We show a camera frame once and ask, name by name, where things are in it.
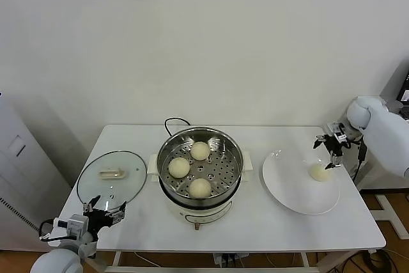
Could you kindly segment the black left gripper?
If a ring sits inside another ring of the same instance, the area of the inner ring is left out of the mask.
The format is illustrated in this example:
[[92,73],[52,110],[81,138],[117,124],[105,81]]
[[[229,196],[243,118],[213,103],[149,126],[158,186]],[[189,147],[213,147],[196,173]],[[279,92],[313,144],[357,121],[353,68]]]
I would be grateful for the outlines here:
[[110,212],[103,210],[94,210],[93,207],[99,201],[100,196],[92,198],[88,203],[83,203],[83,212],[88,212],[88,232],[93,240],[98,240],[98,232],[104,227],[111,227],[111,222],[120,222],[125,218],[125,209],[127,202],[125,201],[119,208]]

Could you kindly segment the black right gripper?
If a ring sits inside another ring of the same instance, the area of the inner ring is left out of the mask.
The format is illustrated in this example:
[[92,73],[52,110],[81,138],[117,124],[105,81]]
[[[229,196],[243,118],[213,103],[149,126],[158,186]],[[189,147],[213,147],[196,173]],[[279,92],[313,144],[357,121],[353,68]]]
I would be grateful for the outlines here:
[[343,145],[338,141],[335,135],[330,135],[330,134],[323,134],[316,136],[316,140],[313,144],[313,148],[316,149],[324,143],[325,148],[331,154],[330,156],[330,162],[327,164],[325,169],[332,169],[332,168],[338,168],[341,166],[342,163],[342,155],[343,155],[343,150],[342,147]]

